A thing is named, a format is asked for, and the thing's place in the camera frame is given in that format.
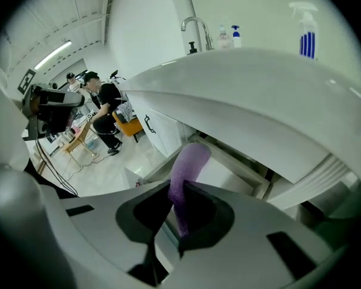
wooden chair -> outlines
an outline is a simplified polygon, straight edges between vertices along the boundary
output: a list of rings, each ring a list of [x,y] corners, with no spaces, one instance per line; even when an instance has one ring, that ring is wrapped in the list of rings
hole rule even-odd
[[[87,145],[84,142],[84,140],[88,134],[88,131],[91,131],[94,134],[96,134],[90,127],[91,127],[91,124],[89,122],[86,122],[80,128],[80,132],[75,134],[75,139],[72,140],[70,143],[67,143],[63,146],[63,151],[67,152],[69,154],[69,156],[75,161],[75,163],[78,164],[79,167],[82,167],[82,166],[78,163],[78,161],[75,160],[75,158],[71,154],[71,152],[75,148],[77,148],[79,145],[82,145],[85,150],[87,150],[89,153],[91,153],[92,155],[95,155],[97,157],[96,153],[93,152],[89,147],[87,147]]]
[[[120,127],[124,135],[128,137],[134,136],[135,141],[138,143],[138,139],[136,135],[143,129],[138,118],[134,118],[127,123],[121,123],[115,112],[113,112],[113,117],[115,121],[118,123],[118,126]]]

